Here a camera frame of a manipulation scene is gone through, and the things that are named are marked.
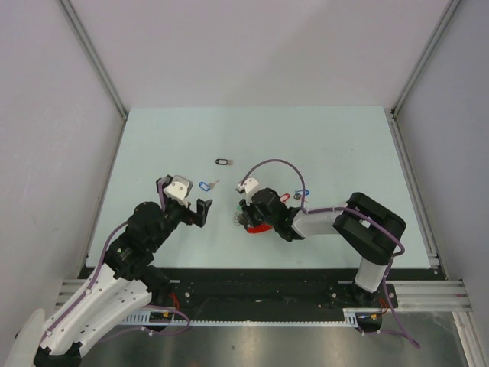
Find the blue tag key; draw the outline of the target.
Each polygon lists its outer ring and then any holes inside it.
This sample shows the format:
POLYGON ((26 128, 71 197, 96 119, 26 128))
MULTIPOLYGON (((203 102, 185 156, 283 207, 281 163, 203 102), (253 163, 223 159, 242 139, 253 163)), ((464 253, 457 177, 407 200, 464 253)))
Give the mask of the blue tag key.
POLYGON ((302 198, 304 198, 305 196, 308 196, 309 194, 310 194, 310 192, 307 189, 304 189, 304 190, 296 190, 294 192, 293 198, 295 200, 301 200, 302 198))
POLYGON ((201 181, 199 182, 198 186, 201 190, 205 192, 209 192, 210 190, 213 190, 215 188, 215 185, 219 182, 219 180, 216 180, 214 182, 204 182, 201 181))

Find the metal keyring holder red handle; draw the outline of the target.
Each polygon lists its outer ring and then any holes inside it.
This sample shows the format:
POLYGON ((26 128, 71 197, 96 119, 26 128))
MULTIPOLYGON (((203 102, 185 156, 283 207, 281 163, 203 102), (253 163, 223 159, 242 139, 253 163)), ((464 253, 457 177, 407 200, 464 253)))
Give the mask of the metal keyring holder red handle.
POLYGON ((237 226, 243 226, 248 234, 257 235, 272 230, 272 226, 267 224, 254 225, 251 224, 242 212, 237 212, 234 215, 234 223, 237 226))

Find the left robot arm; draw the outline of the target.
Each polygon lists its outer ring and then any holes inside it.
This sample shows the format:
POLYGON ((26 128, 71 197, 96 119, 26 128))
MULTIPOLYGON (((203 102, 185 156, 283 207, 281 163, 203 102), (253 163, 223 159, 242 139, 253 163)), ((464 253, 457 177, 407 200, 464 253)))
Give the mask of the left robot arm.
POLYGON ((163 304, 169 280, 151 263, 179 224, 206 224, 211 200, 187 199, 192 182, 167 175, 156 182, 159 202, 143 202, 107 238, 83 285, 46 317, 34 311, 15 337, 7 366, 78 366, 90 349, 124 318, 163 304))

